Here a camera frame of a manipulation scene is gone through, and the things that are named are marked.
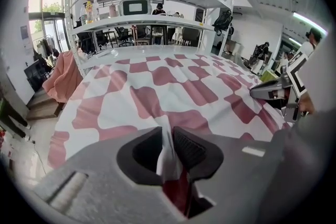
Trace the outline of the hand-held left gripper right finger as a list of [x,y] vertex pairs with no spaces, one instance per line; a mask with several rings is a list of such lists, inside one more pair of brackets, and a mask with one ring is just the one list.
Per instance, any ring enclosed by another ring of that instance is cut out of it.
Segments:
[[174,150],[191,181],[211,178],[224,160],[223,151],[192,130],[173,128]]

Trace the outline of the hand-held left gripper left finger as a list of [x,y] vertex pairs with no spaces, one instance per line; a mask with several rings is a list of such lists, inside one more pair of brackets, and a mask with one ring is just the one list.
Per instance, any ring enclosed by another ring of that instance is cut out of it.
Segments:
[[120,170],[138,185],[161,186],[163,180],[156,173],[163,148],[162,128],[142,129],[127,136],[117,152]]

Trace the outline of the person's right hand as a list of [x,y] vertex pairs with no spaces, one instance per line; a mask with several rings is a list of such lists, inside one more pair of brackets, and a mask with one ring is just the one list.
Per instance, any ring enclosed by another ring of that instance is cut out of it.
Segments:
[[308,94],[308,92],[304,93],[299,100],[299,110],[300,112],[307,112],[309,114],[313,114],[315,112],[314,105],[312,100]]

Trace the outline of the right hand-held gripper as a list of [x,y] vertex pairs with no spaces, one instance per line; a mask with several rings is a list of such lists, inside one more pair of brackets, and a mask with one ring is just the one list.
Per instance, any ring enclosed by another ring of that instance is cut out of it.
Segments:
[[298,53],[287,65],[281,67],[280,77],[263,82],[250,89],[252,98],[265,100],[273,108],[282,112],[286,122],[295,122],[308,114],[300,112],[299,100],[307,89],[299,78],[298,72],[308,61],[303,53]]

